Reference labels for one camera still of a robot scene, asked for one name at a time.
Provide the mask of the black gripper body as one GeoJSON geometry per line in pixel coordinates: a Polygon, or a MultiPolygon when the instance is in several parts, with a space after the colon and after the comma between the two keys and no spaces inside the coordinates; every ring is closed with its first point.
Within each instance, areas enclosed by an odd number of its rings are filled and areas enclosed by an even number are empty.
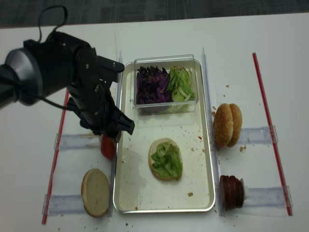
{"type": "Polygon", "coordinates": [[[126,130],[126,115],[116,107],[103,81],[77,80],[67,86],[70,93],[67,109],[80,119],[80,125],[94,134],[118,135],[126,130]]]}

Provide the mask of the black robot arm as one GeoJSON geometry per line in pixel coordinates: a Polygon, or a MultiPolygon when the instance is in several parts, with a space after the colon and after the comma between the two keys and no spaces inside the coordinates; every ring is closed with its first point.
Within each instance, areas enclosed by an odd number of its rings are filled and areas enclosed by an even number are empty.
{"type": "Polygon", "coordinates": [[[27,40],[7,55],[0,67],[0,105],[32,106],[66,88],[70,97],[64,109],[74,112],[83,128],[118,142],[122,132],[132,134],[135,127],[110,92],[123,71],[122,63],[98,56],[89,43],[54,31],[44,43],[27,40]]]}

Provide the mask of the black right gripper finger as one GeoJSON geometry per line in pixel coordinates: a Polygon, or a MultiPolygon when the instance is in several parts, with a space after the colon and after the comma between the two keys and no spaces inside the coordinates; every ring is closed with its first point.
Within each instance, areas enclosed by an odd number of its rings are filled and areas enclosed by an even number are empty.
{"type": "Polygon", "coordinates": [[[118,143],[121,139],[121,132],[120,131],[109,131],[106,132],[106,135],[111,138],[113,141],[118,143]]]}

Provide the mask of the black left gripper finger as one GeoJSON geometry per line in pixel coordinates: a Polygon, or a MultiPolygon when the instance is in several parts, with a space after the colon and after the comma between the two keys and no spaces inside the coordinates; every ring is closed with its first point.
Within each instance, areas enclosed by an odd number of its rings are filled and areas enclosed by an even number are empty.
{"type": "Polygon", "coordinates": [[[133,134],[135,123],[128,118],[119,108],[115,107],[113,113],[114,131],[126,131],[130,135],[133,134]]]}

